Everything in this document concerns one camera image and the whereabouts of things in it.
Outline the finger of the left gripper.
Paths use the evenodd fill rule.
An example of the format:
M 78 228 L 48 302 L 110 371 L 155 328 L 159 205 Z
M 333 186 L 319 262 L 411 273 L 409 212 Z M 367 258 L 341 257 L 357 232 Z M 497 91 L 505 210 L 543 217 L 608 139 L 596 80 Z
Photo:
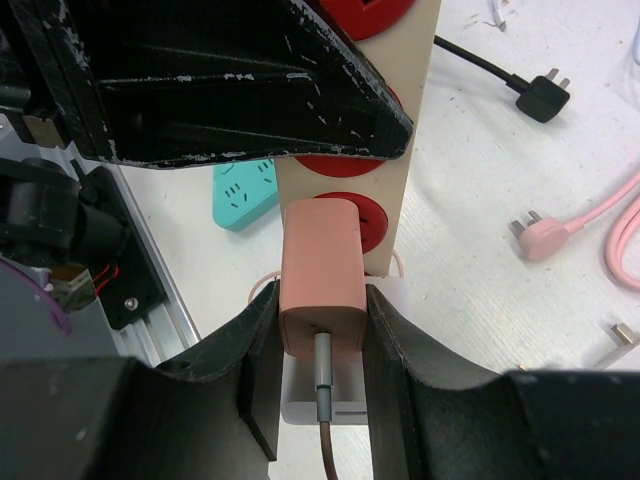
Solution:
M 86 159 L 399 158 L 413 123 L 318 1 L 13 1 L 19 84 Z

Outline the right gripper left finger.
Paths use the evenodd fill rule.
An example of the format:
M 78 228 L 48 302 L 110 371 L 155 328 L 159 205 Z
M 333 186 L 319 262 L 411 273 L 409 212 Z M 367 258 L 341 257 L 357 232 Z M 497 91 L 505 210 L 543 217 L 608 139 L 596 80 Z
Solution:
M 264 479 L 280 415 L 278 282 L 181 354 L 1 366 L 5 479 Z

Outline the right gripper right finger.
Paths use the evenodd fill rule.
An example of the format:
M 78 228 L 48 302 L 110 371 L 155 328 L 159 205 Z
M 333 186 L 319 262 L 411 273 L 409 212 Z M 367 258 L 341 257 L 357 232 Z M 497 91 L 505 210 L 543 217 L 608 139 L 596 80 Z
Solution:
M 635 479 L 635 372 L 498 374 L 424 333 L 374 286 L 362 351 L 378 479 Z

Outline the teal triangular socket adapter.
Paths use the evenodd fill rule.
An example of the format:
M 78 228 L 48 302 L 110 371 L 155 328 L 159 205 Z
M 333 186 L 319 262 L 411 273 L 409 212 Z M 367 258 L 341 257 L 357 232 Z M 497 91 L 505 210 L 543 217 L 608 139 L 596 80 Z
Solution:
M 213 167 L 212 212 L 221 228 L 240 231 L 279 203 L 271 158 Z

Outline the pink plug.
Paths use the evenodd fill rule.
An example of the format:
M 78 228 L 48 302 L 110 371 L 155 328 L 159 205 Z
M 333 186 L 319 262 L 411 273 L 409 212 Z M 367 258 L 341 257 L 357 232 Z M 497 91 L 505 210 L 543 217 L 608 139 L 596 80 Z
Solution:
M 328 333 L 336 356 L 362 349 L 367 302 L 357 206 L 339 198 L 302 199 L 285 210 L 279 326 L 285 351 L 313 356 Z

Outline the beige power strip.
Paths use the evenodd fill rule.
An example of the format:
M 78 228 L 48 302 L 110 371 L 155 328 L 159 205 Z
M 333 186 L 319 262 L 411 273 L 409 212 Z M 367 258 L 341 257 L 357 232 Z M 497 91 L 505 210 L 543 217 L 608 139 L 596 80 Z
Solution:
M 441 3 L 421 0 L 395 26 L 358 44 L 386 84 L 399 98 L 413 122 L 420 117 Z M 389 272 L 398 230 L 414 142 L 397 160 L 351 178 L 331 178 L 312 172 L 292 157 L 275 160 L 280 206 L 329 192 L 354 192 L 367 196 L 384 209 L 388 228 L 384 238 L 364 255 L 364 269 L 374 276 Z

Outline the white usb charger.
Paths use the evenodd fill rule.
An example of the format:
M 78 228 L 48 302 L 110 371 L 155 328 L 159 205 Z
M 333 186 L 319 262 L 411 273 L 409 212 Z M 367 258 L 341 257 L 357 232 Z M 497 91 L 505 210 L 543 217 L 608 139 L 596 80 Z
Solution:
M 334 359 L 332 384 L 316 383 L 313 360 L 284 356 L 281 415 L 292 425 L 315 425 L 318 412 L 333 425 L 366 425 L 362 356 Z

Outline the white charger plug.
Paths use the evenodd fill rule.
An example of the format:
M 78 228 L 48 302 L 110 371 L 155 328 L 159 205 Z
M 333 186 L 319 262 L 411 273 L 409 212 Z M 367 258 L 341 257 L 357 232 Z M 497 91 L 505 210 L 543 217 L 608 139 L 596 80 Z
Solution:
M 616 347 L 595 365 L 595 370 L 613 370 L 638 372 L 639 366 L 639 334 L 624 323 L 610 327 L 616 338 Z

